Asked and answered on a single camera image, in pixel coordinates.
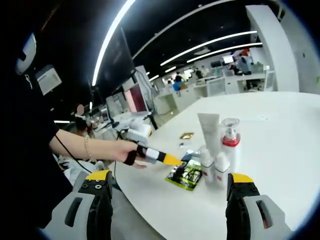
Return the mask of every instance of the small white bottle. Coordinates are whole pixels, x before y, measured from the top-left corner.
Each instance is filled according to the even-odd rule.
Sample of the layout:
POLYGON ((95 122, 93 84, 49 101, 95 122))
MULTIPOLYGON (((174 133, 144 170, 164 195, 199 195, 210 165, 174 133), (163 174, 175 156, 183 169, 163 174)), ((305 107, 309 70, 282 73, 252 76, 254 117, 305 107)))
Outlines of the small white bottle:
POLYGON ((215 160, 207 148, 200 149, 200 162, 204 181, 211 185, 215 181, 215 160))
POLYGON ((241 163, 241 136, 236 131, 239 122, 240 120, 237 118, 226 118, 221 122, 221 125, 226 128, 222 137, 221 150, 230 161, 231 172, 237 172, 241 163))
POLYGON ((215 161, 215 178, 217 185, 221 188, 228 186, 228 174, 230 173, 230 162, 224 152, 220 152, 216 156, 215 161))

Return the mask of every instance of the hand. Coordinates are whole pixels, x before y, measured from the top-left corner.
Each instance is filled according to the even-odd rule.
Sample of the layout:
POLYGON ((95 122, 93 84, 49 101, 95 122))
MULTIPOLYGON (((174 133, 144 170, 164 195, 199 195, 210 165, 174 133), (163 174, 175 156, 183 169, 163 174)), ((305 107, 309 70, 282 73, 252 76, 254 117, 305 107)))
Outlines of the hand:
MULTIPOLYGON (((117 140, 112 143, 112 158, 115 161, 124 162, 127 157, 128 153, 131 151, 136 151, 138 145, 131 141, 124 141, 124 140, 117 140)), ((145 162, 146 159, 137 156, 135 160, 145 162)), ((141 165, 136 162, 132 165, 137 169, 145 169, 146 165, 141 165)))

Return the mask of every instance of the black cable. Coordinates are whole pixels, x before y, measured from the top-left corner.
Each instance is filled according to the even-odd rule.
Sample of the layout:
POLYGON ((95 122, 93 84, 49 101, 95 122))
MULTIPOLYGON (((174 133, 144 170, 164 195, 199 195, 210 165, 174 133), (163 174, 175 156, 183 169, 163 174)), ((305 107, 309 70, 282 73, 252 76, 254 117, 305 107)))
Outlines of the black cable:
POLYGON ((92 174, 92 171, 89 171, 88 169, 86 169, 80 162, 78 162, 78 160, 76 160, 76 158, 71 154, 71 152, 69 152, 69 150, 66 148, 66 146, 60 141, 60 139, 58 138, 57 135, 55 135, 56 139, 58 139, 59 143, 64 147, 64 149, 68 152, 68 154, 86 171, 88 171, 89 173, 92 174))
MULTIPOLYGON (((116 131, 116 133, 117 133, 117 137, 116 137, 116 141, 120 138, 120 139, 122 139, 122 137, 121 137, 121 133, 120 132, 118 132, 118 131, 116 131)), ((120 186, 119 186, 119 184, 118 184, 118 182, 117 182, 117 178, 116 178, 116 167, 117 167, 117 161, 114 161, 114 169, 113 169, 113 175, 114 175, 114 181, 115 181, 115 184, 119 187, 119 189, 120 189, 120 186)))

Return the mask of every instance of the white wall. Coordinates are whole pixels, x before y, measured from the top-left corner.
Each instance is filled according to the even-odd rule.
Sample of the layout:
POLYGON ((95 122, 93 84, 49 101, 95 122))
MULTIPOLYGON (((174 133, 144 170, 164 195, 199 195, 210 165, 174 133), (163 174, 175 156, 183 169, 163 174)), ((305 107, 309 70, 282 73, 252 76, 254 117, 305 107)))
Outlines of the white wall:
POLYGON ((300 92, 320 94, 320 82, 317 84, 317 77, 320 76, 320 59, 312 38, 289 9, 285 10, 285 15, 280 24, 294 53, 300 92))
POLYGON ((263 47, 251 47, 250 54, 254 64, 259 62, 263 65, 270 65, 263 47))
POLYGON ((263 43, 270 70, 275 71, 278 91, 299 92, 299 75, 294 53, 279 20, 267 5, 247 5, 251 24, 263 43))

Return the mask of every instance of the black strap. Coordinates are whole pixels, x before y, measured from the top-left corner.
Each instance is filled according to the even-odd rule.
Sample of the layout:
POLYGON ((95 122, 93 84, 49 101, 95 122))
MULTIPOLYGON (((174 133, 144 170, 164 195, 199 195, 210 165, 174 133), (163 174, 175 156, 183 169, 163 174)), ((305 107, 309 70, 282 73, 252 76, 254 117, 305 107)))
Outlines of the black strap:
POLYGON ((139 155, 142 158, 145 158, 146 155, 144 153, 144 149, 146 149, 146 148, 141 145, 138 145, 136 150, 130 151, 128 153, 128 157, 126 158, 126 160, 123 163, 126 165, 129 165, 129 166, 132 166, 135 163, 137 155, 139 155))
POLYGON ((145 147, 138 145, 138 147, 136 148, 136 152, 139 154, 140 157, 145 158, 146 155, 144 153, 144 149, 146 149, 145 147))
POLYGON ((127 164, 129 166, 132 166, 135 163, 136 156, 137 156, 137 151, 136 150, 130 151, 128 153, 128 157, 126 158, 126 160, 123 163, 127 164))

